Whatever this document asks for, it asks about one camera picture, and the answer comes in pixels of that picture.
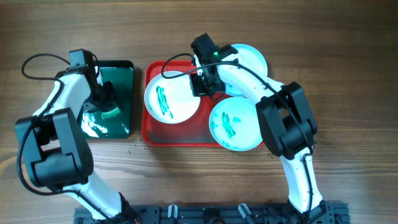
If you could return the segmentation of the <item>green sponge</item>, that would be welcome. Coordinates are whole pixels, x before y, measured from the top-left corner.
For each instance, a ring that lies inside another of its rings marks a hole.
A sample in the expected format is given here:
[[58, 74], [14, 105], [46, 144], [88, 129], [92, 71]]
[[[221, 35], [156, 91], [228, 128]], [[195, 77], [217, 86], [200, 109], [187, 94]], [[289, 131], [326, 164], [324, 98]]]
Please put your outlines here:
[[119, 107], [115, 106], [113, 109], [111, 109], [109, 111], [102, 112], [101, 113], [101, 117], [103, 119], [110, 119], [110, 118], [113, 118], [113, 117], [117, 116], [120, 112], [121, 111], [120, 111]]

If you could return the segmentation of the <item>white plate with green stain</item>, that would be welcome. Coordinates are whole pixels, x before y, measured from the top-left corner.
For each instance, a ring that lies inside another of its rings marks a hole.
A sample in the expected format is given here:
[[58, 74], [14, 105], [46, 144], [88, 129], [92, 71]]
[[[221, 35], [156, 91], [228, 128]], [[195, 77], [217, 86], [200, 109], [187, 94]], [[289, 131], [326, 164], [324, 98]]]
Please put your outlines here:
[[160, 73], [146, 86], [145, 107], [161, 123], [184, 122], [199, 108], [201, 98], [193, 96], [190, 78], [180, 74], [178, 71]]

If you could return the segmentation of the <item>light blue plate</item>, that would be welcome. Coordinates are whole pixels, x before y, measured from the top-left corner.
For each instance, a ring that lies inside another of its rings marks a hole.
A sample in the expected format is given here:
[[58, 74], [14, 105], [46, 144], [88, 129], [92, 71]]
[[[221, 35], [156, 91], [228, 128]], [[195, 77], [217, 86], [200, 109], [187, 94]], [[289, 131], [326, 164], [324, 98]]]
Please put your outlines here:
[[[242, 55], [243, 59], [248, 61], [250, 66], [262, 72], [265, 77], [268, 75], [267, 62], [260, 51], [247, 44], [233, 44], [232, 47], [234, 47], [238, 53]], [[230, 84], [226, 84], [226, 94], [237, 97], [244, 96], [240, 91]]]
[[248, 151], [262, 142], [255, 106], [247, 98], [220, 101], [210, 113], [209, 128], [215, 141], [231, 151]]

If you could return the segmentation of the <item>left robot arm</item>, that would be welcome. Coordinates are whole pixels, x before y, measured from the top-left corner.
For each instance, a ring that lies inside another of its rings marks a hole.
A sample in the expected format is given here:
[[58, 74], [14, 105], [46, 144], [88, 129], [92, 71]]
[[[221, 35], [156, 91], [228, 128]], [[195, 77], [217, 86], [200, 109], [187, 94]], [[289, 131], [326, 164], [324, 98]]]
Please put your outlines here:
[[82, 110], [106, 116], [120, 112], [111, 81], [101, 67], [133, 70], [129, 60], [98, 60], [85, 49], [72, 50], [68, 67], [52, 78], [54, 88], [32, 116], [17, 120], [17, 174], [21, 184], [41, 196], [67, 194], [84, 206], [93, 223], [140, 223], [122, 193], [94, 171], [86, 137], [78, 124]]

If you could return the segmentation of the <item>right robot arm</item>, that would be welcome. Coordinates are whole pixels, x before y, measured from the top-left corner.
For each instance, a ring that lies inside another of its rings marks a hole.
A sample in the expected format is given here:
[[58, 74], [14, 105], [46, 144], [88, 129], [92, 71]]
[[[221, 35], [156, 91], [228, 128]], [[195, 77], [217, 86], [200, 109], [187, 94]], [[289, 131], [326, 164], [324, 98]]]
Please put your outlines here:
[[212, 97], [230, 84], [256, 108], [260, 134], [270, 152], [279, 157], [289, 186], [289, 203], [304, 223], [326, 212], [313, 171], [317, 124], [302, 87], [267, 78], [245, 62], [232, 45], [217, 46], [204, 33], [190, 45], [198, 73], [191, 78], [194, 96]]

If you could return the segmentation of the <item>dark green rectangular tray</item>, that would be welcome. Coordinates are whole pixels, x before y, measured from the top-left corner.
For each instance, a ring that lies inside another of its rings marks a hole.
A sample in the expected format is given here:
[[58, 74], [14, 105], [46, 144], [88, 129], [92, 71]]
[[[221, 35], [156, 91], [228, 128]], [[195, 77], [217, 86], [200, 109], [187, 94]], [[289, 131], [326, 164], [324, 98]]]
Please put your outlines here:
[[120, 113], [103, 119], [100, 111], [81, 111], [78, 123], [87, 139], [126, 139], [131, 135], [131, 118], [134, 86], [134, 64], [128, 60], [100, 60], [102, 83], [111, 81], [116, 92], [116, 104]]

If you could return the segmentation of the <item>red plastic tray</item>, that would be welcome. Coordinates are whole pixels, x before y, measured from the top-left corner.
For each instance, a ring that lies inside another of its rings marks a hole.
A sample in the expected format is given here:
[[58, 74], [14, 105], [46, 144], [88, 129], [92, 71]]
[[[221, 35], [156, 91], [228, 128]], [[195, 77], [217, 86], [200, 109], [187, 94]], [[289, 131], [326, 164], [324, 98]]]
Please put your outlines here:
[[[146, 68], [144, 77], [145, 87], [161, 72], [165, 60], [152, 62]], [[194, 69], [190, 60], [173, 60], [165, 67], [167, 71], [187, 72]], [[221, 147], [211, 135], [209, 128], [209, 117], [212, 109], [221, 100], [232, 97], [225, 94], [218, 101], [212, 101], [208, 96], [200, 101], [195, 114], [177, 124], [166, 124], [153, 118], [143, 106], [142, 114], [142, 137], [151, 146], [159, 147]]]

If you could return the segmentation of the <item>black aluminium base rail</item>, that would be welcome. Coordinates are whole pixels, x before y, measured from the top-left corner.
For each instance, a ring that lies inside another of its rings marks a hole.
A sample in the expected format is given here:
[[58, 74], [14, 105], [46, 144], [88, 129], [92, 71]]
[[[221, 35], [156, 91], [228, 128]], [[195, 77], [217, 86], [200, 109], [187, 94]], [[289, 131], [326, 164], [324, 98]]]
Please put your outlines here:
[[[349, 224], [348, 204], [337, 202], [325, 202], [321, 208], [322, 215], [311, 223], [336, 223]], [[169, 205], [132, 206], [138, 214], [139, 222], [150, 224], [189, 224], [189, 223], [304, 223], [293, 208], [287, 203], [267, 203], [265, 205], [247, 205], [242, 203], [235, 206], [212, 207], [178, 207]], [[76, 208], [73, 223], [111, 223], [106, 220], [95, 220], [85, 208]]]

